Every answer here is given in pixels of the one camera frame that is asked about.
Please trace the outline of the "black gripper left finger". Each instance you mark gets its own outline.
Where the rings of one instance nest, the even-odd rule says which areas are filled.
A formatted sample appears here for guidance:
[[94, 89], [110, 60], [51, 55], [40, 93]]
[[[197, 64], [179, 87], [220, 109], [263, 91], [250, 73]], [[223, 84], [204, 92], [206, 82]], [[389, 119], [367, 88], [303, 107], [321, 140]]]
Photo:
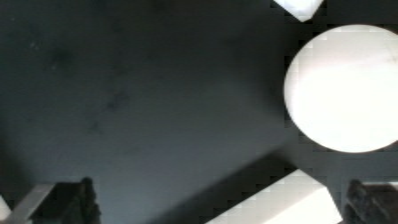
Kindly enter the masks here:
[[92, 179], [39, 184], [14, 209], [0, 206], [0, 224], [101, 224]]

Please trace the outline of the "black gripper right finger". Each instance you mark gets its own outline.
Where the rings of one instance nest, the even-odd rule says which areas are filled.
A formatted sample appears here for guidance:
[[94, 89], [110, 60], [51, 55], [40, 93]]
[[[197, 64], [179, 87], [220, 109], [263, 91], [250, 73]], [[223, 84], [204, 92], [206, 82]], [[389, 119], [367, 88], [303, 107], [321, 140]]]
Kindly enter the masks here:
[[398, 224], [398, 182], [350, 181], [343, 224]]

